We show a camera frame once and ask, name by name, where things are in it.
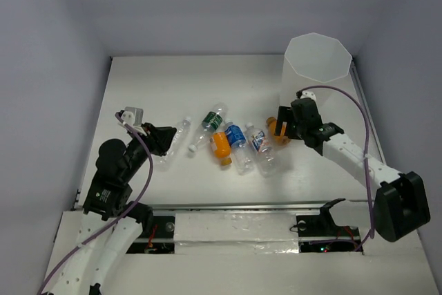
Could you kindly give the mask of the clear plastic bottle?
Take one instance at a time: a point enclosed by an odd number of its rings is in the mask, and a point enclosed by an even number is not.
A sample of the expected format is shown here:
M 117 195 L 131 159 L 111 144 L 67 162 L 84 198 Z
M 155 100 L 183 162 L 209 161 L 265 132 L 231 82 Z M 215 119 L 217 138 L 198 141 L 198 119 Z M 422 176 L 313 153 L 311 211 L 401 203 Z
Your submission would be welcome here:
M 154 166 L 158 171 L 168 171 L 174 162 L 179 150 L 186 140 L 191 129 L 191 118 L 186 116 L 175 126 L 177 131 L 172 139 L 170 149 L 165 156 L 153 158 Z

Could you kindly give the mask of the small orange bottle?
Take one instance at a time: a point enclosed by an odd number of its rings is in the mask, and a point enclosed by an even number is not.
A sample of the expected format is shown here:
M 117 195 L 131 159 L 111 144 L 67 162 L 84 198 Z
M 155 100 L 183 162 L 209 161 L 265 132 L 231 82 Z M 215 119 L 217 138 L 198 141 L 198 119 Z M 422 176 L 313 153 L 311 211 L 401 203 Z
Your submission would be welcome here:
M 273 139 L 273 142 L 275 144 L 279 146 L 284 146 L 290 143 L 291 140 L 289 138 L 275 134 L 276 124 L 277 124 L 277 119 L 275 117 L 268 117 L 266 120 L 266 124 L 269 131 L 269 135 Z

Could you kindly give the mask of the green label plastic bottle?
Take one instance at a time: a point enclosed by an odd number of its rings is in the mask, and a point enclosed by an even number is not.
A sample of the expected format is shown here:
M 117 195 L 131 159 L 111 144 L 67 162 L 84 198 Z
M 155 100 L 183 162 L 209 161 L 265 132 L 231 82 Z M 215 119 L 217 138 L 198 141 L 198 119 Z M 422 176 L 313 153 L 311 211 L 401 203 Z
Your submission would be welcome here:
M 188 149 L 191 153 L 199 151 L 210 137 L 220 128 L 228 111 L 228 106 L 223 103 L 217 103 L 203 118 L 193 136 Z

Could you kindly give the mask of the white blue label bottle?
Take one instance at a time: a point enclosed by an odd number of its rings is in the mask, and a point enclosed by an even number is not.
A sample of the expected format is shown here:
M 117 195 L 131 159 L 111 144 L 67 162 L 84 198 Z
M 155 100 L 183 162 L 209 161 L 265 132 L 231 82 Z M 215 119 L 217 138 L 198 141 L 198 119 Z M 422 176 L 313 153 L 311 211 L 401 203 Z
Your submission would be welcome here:
M 246 137 L 253 151 L 259 171 L 264 177 L 273 175 L 279 167 L 279 159 L 265 132 L 251 122 L 246 123 Z

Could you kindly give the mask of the blue label plastic bottle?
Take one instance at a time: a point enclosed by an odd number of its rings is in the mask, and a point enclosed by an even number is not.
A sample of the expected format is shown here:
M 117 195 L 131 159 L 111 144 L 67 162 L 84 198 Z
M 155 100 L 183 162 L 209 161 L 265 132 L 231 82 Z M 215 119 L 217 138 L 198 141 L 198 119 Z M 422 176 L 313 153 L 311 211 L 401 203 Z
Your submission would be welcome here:
M 244 175 L 253 170 L 253 160 L 247 146 L 247 140 L 242 129 L 233 123 L 232 120 L 225 120 L 224 133 L 227 137 L 231 152 L 236 161 L 236 166 L 240 175 Z

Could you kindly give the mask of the orange plastic bottle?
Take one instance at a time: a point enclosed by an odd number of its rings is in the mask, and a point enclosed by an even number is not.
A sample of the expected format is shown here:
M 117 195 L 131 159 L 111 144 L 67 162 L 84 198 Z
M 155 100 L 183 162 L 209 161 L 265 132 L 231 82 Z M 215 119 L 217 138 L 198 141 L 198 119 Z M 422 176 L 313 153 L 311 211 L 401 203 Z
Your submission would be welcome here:
M 214 133 L 210 137 L 210 145 L 221 166 L 228 166 L 232 163 L 231 147 L 224 132 Z

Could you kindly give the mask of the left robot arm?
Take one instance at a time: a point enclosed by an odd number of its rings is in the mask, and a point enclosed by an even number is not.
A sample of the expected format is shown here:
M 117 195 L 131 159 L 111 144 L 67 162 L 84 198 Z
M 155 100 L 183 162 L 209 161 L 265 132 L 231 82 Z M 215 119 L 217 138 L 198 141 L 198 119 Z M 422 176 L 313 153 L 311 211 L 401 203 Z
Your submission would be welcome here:
M 129 182 L 143 163 L 166 155 L 177 130 L 150 123 L 123 126 L 132 140 L 111 139 L 100 146 L 76 245 L 47 275 L 40 294 L 103 294 L 135 239 L 153 228 L 152 208 L 129 199 Z

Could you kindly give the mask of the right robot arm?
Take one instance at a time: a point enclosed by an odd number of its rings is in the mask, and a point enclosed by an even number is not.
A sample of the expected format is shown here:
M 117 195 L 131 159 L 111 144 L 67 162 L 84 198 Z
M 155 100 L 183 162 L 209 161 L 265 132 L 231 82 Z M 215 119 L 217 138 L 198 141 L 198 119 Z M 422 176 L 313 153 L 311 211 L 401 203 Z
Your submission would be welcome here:
M 430 209 L 421 176 L 387 166 L 356 145 L 341 127 L 324 123 L 313 99 L 296 99 L 290 106 L 280 106 L 275 133 L 302 140 L 366 188 L 372 233 L 396 242 L 429 223 Z

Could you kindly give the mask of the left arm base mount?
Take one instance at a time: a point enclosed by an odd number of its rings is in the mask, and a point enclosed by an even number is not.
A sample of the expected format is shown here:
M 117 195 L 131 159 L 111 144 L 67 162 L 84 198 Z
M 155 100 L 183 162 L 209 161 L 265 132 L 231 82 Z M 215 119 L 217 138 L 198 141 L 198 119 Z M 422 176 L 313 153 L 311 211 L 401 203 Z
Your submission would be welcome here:
M 154 216 L 153 225 L 127 250 L 127 254 L 174 254 L 175 216 Z

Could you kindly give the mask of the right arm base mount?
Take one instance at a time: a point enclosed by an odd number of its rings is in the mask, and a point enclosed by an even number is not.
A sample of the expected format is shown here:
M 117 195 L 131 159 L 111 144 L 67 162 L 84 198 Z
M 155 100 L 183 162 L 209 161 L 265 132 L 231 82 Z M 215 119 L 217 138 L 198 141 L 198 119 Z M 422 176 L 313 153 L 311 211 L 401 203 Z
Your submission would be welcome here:
M 358 228 L 339 226 L 332 218 L 331 208 L 344 201 L 344 198 L 338 198 L 326 202 L 318 214 L 296 216 L 296 222 L 289 230 L 297 233 L 301 253 L 362 252 L 358 247 L 361 244 Z

